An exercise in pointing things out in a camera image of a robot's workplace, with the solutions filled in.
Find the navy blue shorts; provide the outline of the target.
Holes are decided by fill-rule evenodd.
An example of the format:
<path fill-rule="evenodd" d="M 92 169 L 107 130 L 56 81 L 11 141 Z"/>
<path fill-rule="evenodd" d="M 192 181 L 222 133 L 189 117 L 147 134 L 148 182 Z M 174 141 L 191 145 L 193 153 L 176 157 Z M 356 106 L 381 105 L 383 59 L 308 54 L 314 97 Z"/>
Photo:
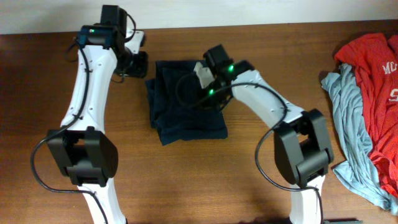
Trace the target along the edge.
<path fill-rule="evenodd" d="M 155 78 L 145 81 L 150 125 L 163 146 L 178 140 L 228 137 L 220 109 L 192 105 L 205 94 L 194 72 L 197 60 L 158 60 Z"/>

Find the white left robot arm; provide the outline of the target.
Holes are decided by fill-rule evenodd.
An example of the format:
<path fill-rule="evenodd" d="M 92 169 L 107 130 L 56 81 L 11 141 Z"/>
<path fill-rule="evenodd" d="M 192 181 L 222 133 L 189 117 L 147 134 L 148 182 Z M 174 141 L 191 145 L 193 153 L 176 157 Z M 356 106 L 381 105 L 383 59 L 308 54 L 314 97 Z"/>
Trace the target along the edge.
<path fill-rule="evenodd" d="M 60 130 L 50 130 L 46 140 L 61 174 L 84 195 L 95 223 L 127 223 L 114 187 L 118 150 L 105 135 L 104 112 L 113 74 L 144 78 L 147 73 L 147 54 L 140 50 L 145 34 L 128 28 L 131 20 L 121 7 L 104 5 L 98 23 L 81 27 L 72 99 Z"/>

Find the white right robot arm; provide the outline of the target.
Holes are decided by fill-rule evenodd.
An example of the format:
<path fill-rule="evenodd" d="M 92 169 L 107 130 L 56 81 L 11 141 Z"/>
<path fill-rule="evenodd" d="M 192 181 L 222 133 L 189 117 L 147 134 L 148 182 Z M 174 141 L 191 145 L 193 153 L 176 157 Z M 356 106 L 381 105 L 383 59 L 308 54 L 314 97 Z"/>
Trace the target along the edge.
<path fill-rule="evenodd" d="M 273 89 L 247 60 L 235 62 L 222 45 L 207 50 L 203 58 L 212 80 L 200 103 L 232 96 L 250 108 L 269 130 L 259 140 L 254 160 L 261 175 L 273 186 L 291 193 L 289 223 L 324 223 L 322 186 L 334 160 L 325 117 L 318 109 L 305 111 Z M 274 137 L 274 159 L 289 186 L 272 180 L 262 169 L 259 151 Z"/>

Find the light blue shirt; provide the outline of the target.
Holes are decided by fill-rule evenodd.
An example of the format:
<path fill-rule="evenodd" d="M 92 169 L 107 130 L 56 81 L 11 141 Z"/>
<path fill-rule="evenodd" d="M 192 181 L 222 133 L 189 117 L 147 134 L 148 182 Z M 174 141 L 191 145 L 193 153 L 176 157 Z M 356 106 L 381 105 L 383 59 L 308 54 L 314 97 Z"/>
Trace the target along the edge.
<path fill-rule="evenodd" d="M 332 103 L 335 130 L 346 158 L 333 172 L 352 193 L 397 215 L 397 198 L 381 188 L 376 167 L 368 157 L 373 143 L 366 131 L 363 98 L 353 67 L 342 63 L 338 69 L 339 72 L 330 72 L 321 80 Z"/>

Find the red printed shirt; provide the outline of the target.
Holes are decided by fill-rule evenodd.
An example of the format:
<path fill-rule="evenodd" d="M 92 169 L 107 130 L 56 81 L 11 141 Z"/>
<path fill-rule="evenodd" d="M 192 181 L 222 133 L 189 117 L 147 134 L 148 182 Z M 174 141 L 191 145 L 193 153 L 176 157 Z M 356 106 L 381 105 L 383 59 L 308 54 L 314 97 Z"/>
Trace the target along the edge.
<path fill-rule="evenodd" d="M 362 35 L 342 46 L 334 58 L 354 67 L 373 143 L 369 158 L 381 189 L 397 197 L 397 35 Z"/>

